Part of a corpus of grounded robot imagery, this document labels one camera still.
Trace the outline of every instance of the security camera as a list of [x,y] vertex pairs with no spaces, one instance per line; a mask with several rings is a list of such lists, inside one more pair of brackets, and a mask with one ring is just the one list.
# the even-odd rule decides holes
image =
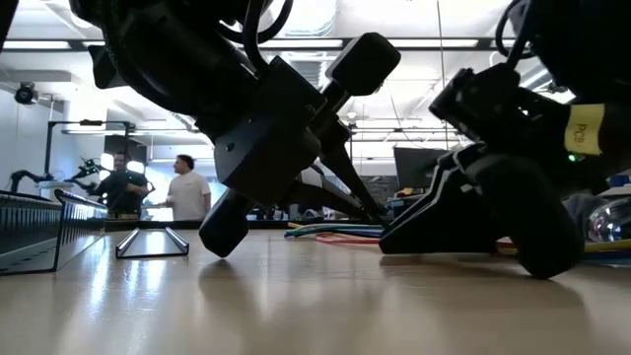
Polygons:
[[34,83],[20,83],[20,89],[16,91],[16,96],[14,97],[16,103],[24,105],[26,107],[31,107],[37,104],[39,100],[39,94],[35,90]]

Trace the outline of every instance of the metal stand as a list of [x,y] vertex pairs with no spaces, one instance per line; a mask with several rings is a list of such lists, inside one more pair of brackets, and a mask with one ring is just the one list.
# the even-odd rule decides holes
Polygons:
[[116,258],[186,256],[189,245],[169,227],[164,230],[136,228],[116,246]]
[[105,206],[56,190],[61,204],[0,192],[0,275],[52,272],[91,246],[105,230]]

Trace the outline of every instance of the desk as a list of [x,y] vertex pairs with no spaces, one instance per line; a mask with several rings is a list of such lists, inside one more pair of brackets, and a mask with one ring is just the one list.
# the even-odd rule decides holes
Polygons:
[[189,258],[115,260],[115,233],[57,274],[0,278],[3,353],[631,353],[627,270],[542,282],[505,259],[384,256],[281,231],[253,231],[220,260],[180,233]]

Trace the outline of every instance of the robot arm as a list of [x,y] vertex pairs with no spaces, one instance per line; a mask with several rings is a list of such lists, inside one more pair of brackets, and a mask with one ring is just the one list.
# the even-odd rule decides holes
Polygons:
[[[345,154],[350,134],[335,113],[351,96],[373,93],[400,54],[382,36],[362,35],[335,60],[327,71],[331,84],[319,92],[281,58],[267,63],[261,56],[257,44],[280,31],[292,6],[286,0],[283,15],[259,33],[259,17],[270,3],[71,3],[79,17],[104,32],[105,46],[91,49],[100,88],[127,84],[161,107],[190,114],[214,143],[218,178],[230,189],[200,236],[220,256],[245,236],[247,211],[255,203],[281,201],[316,158],[379,220],[377,204]],[[626,119],[631,110],[624,104],[631,70],[624,46],[610,43],[628,38],[630,9],[622,1],[514,0],[498,26],[497,46],[506,63],[480,73],[462,69],[431,105],[435,116],[475,144],[441,160],[434,198],[420,200],[392,223],[382,250],[490,250],[508,235],[535,277],[572,267],[582,244],[559,197],[631,167]],[[239,22],[244,31],[229,31],[221,21]],[[509,21],[519,33],[511,50],[501,42]],[[245,55],[231,41],[242,43]],[[577,103],[592,105],[564,106],[520,88],[515,68],[520,59],[535,55]],[[577,164],[568,161],[570,152],[579,155]],[[530,220],[541,211],[553,226],[546,233],[533,229]],[[452,243],[444,226],[458,218],[463,225],[470,222],[475,233]]]
[[20,188],[20,181],[23,178],[29,178],[35,183],[54,180],[54,177],[51,174],[37,176],[26,170],[17,171],[11,174],[11,192],[18,192],[18,189]]

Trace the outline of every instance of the computer monitor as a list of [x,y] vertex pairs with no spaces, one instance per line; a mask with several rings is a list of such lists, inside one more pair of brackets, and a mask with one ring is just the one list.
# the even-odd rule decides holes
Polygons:
[[440,157],[449,151],[443,149],[394,148],[394,163],[398,187],[429,188],[434,168]]

